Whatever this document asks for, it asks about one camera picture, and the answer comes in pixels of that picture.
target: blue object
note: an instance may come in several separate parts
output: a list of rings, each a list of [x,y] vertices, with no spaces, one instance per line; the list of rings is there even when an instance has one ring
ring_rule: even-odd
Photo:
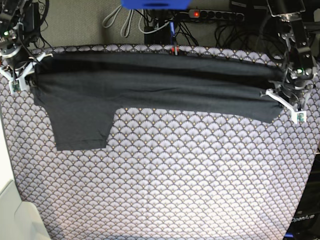
[[[171,37],[173,38],[176,33],[175,33],[175,23],[173,21],[170,22],[170,32],[171,32]]]
[[[191,0],[122,0],[127,9],[170,9],[185,10]]]
[[[285,238],[290,238],[290,239],[293,239],[294,238],[294,235],[287,232],[285,235],[284,235]]]

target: black fabric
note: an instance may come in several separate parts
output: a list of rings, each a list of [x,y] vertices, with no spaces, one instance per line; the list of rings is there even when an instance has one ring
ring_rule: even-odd
[[[281,109],[260,92],[282,72],[222,59],[142,53],[67,53],[36,67],[34,102],[61,150],[105,148],[119,108],[222,113],[270,123]]]

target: blue box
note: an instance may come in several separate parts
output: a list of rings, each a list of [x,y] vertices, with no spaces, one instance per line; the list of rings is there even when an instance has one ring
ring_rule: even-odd
[[[127,9],[170,9],[185,10],[191,0],[122,0]]]

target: patterned tablecloth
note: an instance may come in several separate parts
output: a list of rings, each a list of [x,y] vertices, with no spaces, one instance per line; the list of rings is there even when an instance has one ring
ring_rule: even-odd
[[[95,45],[47,52],[169,54],[172,46]],[[275,66],[266,55],[205,47],[181,54]],[[53,240],[281,240],[320,140],[319,79],[307,122],[283,110],[272,124],[235,115],[119,109],[104,149],[57,151],[50,119],[28,91],[0,104],[23,201]]]

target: white bracket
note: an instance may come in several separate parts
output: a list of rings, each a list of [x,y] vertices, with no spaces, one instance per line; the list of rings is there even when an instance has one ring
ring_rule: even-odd
[[[45,57],[52,56],[52,54],[46,54],[45,52],[41,53],[36,59],[38,62],[41,62]],[[21,75],[14,80],[14,78],[11,76],[11,74],[8,73],[8,71],[4,70],[3,68],[0,68],[0,74],[3,75],[6,79],[9,81],[9,88],[10,93],[14,94],[18,91],[25,91],[27,90],[27,84],[26,84],[26,76],[29,74],[32,74],[34,71],[34,66],[36,65],[36,62],[30,62],[22,71]]]
[[[290,103],[288,103],[282,97],[276,95],[272,89],[267,89],[265,91],[265,95],[269,96],[270,98],[278,101],[283,106],[285,106],[291,112],[291,120],[295,124],[298,124],[298,122],[305,123],[307,121],[307,111],[295,110],[294,106],[292,106]]]

